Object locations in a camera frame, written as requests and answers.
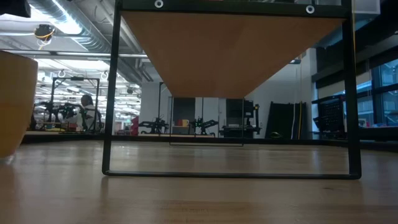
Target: wooden tabletop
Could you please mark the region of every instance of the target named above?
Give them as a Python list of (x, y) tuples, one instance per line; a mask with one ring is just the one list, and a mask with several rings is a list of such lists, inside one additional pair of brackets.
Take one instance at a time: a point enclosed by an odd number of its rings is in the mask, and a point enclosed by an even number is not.
[(174, 97), (239, 99), (343, 22), (171, 12), (122, 16)]
[[(124, 170), (346, 172), (346, 150), (115, 142)], [(363, 151), (361, 180), (105, 177), (102, 142), (21, 146), (0, 164), (0, 220), (20, 223), (396, 223), (398, 154)]]

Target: wooden table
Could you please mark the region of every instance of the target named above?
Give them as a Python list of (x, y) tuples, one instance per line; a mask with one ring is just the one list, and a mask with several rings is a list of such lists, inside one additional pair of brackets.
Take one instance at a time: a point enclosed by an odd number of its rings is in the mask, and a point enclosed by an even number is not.
[[(396, 223), (398, 154), (363, 151), (361, 180), (105, 177), (102, 142), (26, 144), (0, 164), (9, 223)], [(346, 150), (316, 146), (113, 144), (111, 167), (346, 172)]]
[(181, 137), (181, 138), (215, 138), (213, 135), (201, 135), (201, 134), (139, 134), (139, 136), (150, 136), (150, 137)]

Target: red object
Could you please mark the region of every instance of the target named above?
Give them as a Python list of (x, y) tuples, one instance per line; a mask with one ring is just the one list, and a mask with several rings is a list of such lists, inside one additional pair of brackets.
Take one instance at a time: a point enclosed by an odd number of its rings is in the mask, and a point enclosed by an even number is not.
[(138, 136), (138, 124), (139, 124), (139, 117), (136, 116), (133, 120), (131, 120), (132, 126), (130, 128), (130, 134), (132, 136)]

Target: ceiling duct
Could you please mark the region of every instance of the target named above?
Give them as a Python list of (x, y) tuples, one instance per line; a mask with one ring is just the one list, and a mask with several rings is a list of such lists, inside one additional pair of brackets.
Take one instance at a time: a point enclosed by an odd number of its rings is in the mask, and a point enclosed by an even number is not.
[[(51, 18), (55, 27), (62, 30), (65, 24), (78, 24), (79, 33), (85, 38), (73, 38), (73, 40), (87, 49), (89, 52), (110, 53), (111, 44), (91, 21), (80, 11), (73, 2), (58, 0), (29, 0), (29, 4), (42, 14)], [(142, 77), (123, 59), (118, 61), (120, 75), (128, 82), (141, 84)]]

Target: metal rack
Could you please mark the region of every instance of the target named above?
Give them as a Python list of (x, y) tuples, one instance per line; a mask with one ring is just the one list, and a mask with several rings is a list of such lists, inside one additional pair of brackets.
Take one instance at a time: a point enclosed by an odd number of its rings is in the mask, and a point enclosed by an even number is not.
[[(116, 86), (116, 70), (119, 58), (119, 34), (121, 27), (121, 11), (141, 12), (178, 12), (200, 14), (237, 14), (252, 16), (307, 17), (345, 19), (343, 22), (344, 70), (348, 127), (348, 174), (242, 174), (242, 173), (191, 173), (191, 172), (129, 172), (110, 170), (111, 143), (118, 139), (112, 135), (114, 97)], [(106, 126), (104, 135), (104, 151), (102, 172), (104, 175), (141, 176), (141, 177), (215, 177), (215, 178), (260, 178), (260, 179), (359, 179), (361, 178), (361, 155), (358, 137), (358, 109), (355, 79), (355, 51), (353, 33), (353, 15), (350, 0), (343, 0), (340, 6), (285, 4), (251, 1), (199, 1), (199, 0), (116, 0), (114, 27), (111, 51), (111, 68), (109, 71), (109, 90), (106, 109)], [(129, 138), (131, 141), (164, 141), (158, 138)], [(225, 139), (188, 139), (170, 138), (166, 141), (207, 142)], [(316, 141), (278, 141), (278, 144), (319, 143)]]

